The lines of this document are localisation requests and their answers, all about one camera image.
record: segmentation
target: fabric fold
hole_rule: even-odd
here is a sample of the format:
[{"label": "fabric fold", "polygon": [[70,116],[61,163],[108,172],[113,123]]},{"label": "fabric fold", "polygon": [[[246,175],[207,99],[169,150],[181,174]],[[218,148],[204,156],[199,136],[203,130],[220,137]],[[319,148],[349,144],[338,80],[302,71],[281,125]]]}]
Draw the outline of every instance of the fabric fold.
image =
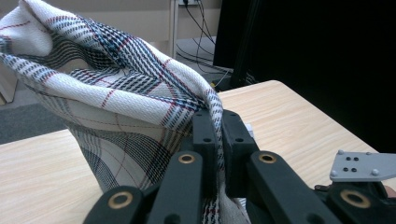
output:
[{"label": "fabric fold", "polygon": [[[160,181],[181,139],[191,135],[196,111],[210,111],[221,140],[216,92],[139,37],[21,0],[0,20],[0,50],[0,62],[75,136],[103,191]],[[219,196],[205,200],[203,223],[248,223],[238,201],[224,193],[223,172],[221,147]]]}]

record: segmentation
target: wooden table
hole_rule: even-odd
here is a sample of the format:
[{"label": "wooden table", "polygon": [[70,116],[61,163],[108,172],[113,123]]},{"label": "wooden table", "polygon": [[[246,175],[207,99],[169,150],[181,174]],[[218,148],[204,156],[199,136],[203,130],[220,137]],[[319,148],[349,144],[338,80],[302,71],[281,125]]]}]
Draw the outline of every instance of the wooden table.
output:
[{"label": "wooden table", "polygon": [[[219,95],[252,125],[260,149],[281,155],[310,188],[331,183],[338,149],[375,152],[280,82]],[[396,179],[384,183],[396,189]],[[0,146],[0,223],[81,223],[101,193],[67,130]]]}]

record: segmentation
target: black monitor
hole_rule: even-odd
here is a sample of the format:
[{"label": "black monitor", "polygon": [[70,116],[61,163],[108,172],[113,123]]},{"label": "black monitor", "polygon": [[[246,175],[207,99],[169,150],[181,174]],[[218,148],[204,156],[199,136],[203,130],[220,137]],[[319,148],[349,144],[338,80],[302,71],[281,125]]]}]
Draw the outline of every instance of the black monitor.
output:
[{"label": "black monitor", "polygon": [[381,152],[396,152],[393,0],[223,0],[220,91],[279,80]]}]

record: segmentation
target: wire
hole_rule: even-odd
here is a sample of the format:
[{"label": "wire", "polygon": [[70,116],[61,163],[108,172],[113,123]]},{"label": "wire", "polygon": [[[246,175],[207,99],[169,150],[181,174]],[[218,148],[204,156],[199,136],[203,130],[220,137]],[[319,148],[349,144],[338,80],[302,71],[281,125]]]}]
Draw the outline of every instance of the wire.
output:
[{"label": "wire", "polygon": [[213,61],[213,60],[211,60],[211,59],[207,59],[207,58],[203,58],[203,57],[198,57],[197,55],[192,55],[192,54],[190,54],[190,53],[184,51],[178,44],[176,44],[176,46],[177,46],[178,49],[180,49],[181,52],[183,52],[183,53],[189,55],[190,57],[199,58],[199,59],[201,59],[201,60],[205,60],[205,61],[209,61],[209,62],[212,62],[212,61]]},{"label": "wire", "polygon": [[204,31],[204,28],[202,28],[202,27],[200,26],[200,24],[198,23],[198,21],[192,16],[192,14],[190,13],[189,8],[187,7],[187,5],[186,5],[186,10],[187,10],[187,12],[190,14],[191,18],[195,21],[195,23],[197,24],[197,26],[200,28],[201,32],[202,32],[203,34],[205,34],[206,37],[209,38],[210,41],[211,41],[213,44],[215,44],[215,41],[212,39],[212,36],[208,35],[208,34]]},{"label": "wire", "polygon": [[194,60],[194,59],[192,59],[192,58],[183,56],[183,55],[180,54],[179,52],[177,52],[177,56],[179,56],[179,57],[181,57],[181,58],[183,58],[183,59],[185,59],[185,60],[187,60],[187,61],[189,61],[189,62],[199,63],[199,64],[202,65],[202,66],[205,66],[205,67],[209,67],[209,68],[218,70],[218,71],[220,71],[220,72],[222,72],[222,73],[227,72],[227,70],[222,69],[222,68],[219,68],[219,67],[216,67],[216,66],[211,65],[211,64],[209,64],[209,63],[203,63],[203,62],[200,62],[200,61],[196,61],[196,60]]},{"label": "wire", "polygon": [[204,49],[201,45],[199,45],[198,42],[194,38],[192,40],[195,42],[195,44],[198,45],[198,48],[200,48],[201,50],[203,50],[204,52],[206,52],[210,55],[214,55],[212,52],[209,52],[208,50]]},{"label": "wire", "polygon": [[203,19],[203,22],[204,22],[204,24],[205,24],[207,33],[209,34],[210,39],[212,40],[212,42],[215,43],[215,41],[214,41],[213,38],[212,38],[212,35],[211,35],[210,32],[209,32],[209,28],[207,27],[207,24],[206,24],[206,20],[205,20],[205,11],[204,11],[204,3],[202,3],[202,0],[198,0],[198,7],[199,7],[199,9],[201,10],[202,19]]},{"label": "wire", "polygon": [[217,87],[219,84],[220,84],[220,82],[227,76],[227,74],[230,72],[230,70],[228,70],[225,74],[224,74],[224,76],[220,79],[220,81],[218,82],[218,84],[216,84],[215,85],[215,87]]},{"label": "wire", "polygon": [[[197,48],[197,51],[196,51],[196,53],[195,53],[195,59],[196,59],[197,61],[198,61],[199,47],[201,46],[201,41],[202,41],[202,34],[203,34],[203,33],[201,32],[201,36],[200,36],[199,42],[198,42],[198,48]],[[207,73],[207,71],[205,71],[204,69],[202,69],[202,68],[199,66],[199,64],[197,64],[197,66],[198,66],[198,68],[199,68],[201,71]]]}]

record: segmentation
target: black plastic part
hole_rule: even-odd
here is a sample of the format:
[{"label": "black plastic part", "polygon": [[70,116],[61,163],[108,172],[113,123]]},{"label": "black plastic part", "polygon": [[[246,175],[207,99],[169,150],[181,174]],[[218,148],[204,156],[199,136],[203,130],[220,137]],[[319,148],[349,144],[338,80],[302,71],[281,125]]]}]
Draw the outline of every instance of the black plastic part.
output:
[{"label": "black plastic part", "polygon": [[275,224],[274,219],[268,211],[267,205],[257,191],[255,185],[249,185],[246,209],[251,224]]},{"label": "black plastic part", "polygon": [[178,152],[172,157],[148,224],[201,223],[202,167],[203,159],[196,152]]},{"label": "black plastic part", "polygon": [[143,193],[133,187],[118,187],[106,192],[93,206],[91,212],[84,220],[84,224],[130,224],[134,222],[140,204],[143,200]]},{"label": "black plastic part", "polygon": [[155,202],[158,190],[161,186],[161,181],[157,184],[150,186],[143,191],[143,202],[139,209],[139,215],[134,219],[134,223],[146,223],[149,218],[149,213],[151,212],[151,207]]},{"label": "black plastic part", "polygon": [[192,145],[192,137],[185,137],[181,140],[180,151],[194,151],[194,146]]},{"label": "black plastic part", "polygon": [[331,188],[327,205],[345,223],[396,223],[396,208],[386,206],[372,193],[352,187]]},{"label": "black plastic part", "polygon": [[329,186],[329,190],[338,186],[342,186],[343,188],[352,187],[352,188],[365,190],[370,192],[380,200],[386,200],[388,198],[387,191],[385,190],[384,185],[380,181],[379,182],[332,182],[332,184]]},{"label": "black plastic part", "polygon": [[204,196],[212,198],[217,193],[218,139],[208,110],[201,110],[192,117],[193,151],[204,160]]},{"label": "black plastic part", "polygon": [[247,162],[251,153],[259,151],[242,119],[233,111],[224,110],[222,120],[226,193],[231,198],[246,198],[248,192]]},{"label": "black plastic part", "polygon": [[276,223],[341,223],[277,154],[254,152],[247,169]]}]

